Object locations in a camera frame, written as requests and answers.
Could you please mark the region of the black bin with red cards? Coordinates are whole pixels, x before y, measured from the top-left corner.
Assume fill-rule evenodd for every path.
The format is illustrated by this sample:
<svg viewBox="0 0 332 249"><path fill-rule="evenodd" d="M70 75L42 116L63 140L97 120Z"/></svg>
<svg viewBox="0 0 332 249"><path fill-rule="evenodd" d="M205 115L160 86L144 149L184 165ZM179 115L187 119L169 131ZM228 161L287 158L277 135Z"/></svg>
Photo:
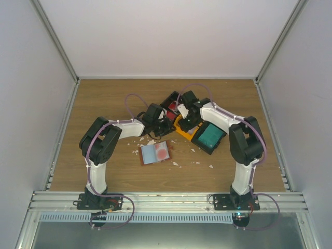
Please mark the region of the black bin with red cards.
<svg viewBox="0 0 332 249"><path fill-rule="evenodd" d="M173 91L161 104L160 106L165 109L166 117L174 122L179 116L179 112L176 110L176 100L179 93L177 91Z"/></svg>

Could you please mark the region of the red white credit card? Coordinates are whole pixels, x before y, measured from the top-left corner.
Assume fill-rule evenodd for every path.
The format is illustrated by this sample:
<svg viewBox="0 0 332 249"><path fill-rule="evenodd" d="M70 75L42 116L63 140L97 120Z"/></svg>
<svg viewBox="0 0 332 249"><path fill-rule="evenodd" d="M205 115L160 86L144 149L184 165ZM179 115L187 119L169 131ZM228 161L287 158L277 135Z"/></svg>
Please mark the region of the red white credit card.
<svg viewBox="0 0 332 249"><path fill-rule="evenodd" d="M169 159L169 151L166 143L155 144L155 153L157 161Z"/></svg>

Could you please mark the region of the brown leather card holder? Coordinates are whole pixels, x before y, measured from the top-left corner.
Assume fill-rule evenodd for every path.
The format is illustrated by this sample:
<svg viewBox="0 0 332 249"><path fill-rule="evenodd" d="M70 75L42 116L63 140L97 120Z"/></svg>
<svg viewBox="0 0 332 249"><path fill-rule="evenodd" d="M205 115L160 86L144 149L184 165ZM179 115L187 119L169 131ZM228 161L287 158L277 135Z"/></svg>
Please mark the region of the brown leather card holder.
<svg viewBox="0 0 332 249"><path fill-rule="evenodd" d="M161 163L172 159L173 146L169 141L145 145L139 148L141 165Z"/></svg>

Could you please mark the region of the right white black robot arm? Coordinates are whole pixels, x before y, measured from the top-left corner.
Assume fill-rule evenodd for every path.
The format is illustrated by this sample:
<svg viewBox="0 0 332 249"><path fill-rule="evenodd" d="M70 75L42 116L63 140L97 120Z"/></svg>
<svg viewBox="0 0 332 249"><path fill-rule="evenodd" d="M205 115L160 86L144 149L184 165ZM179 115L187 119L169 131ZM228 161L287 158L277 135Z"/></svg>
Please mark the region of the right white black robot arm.
<svg viewBox="0 0 332 249"><path fill-rule="evenodd" d="M256 166L266 155L267 148L256 118L237 116L219 107L211 98L199 100L192 91L181 92L175 102L181 114L179 127L188 132L207 121L229 136L230 152L236 162L236 171L230 187L230 205L235 210L247 206L253 195Z"/></svg>

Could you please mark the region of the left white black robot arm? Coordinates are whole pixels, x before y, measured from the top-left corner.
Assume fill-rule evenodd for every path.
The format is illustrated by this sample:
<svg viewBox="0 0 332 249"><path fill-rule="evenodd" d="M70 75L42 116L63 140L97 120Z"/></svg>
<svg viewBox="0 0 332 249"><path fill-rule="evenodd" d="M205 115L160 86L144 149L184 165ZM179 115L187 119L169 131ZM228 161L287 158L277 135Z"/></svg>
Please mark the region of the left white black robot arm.
<svg viewBox="0 0 332 249"><path fill-rule="evenodd" d="M119 140L152 133L155 139L160 139L173 131L175 126L167 117L167 111L157 104L150 104L146 111L128 120L98 117L79 142L87 164L89 204L96 210L106 206L106 164Z"/></svg>

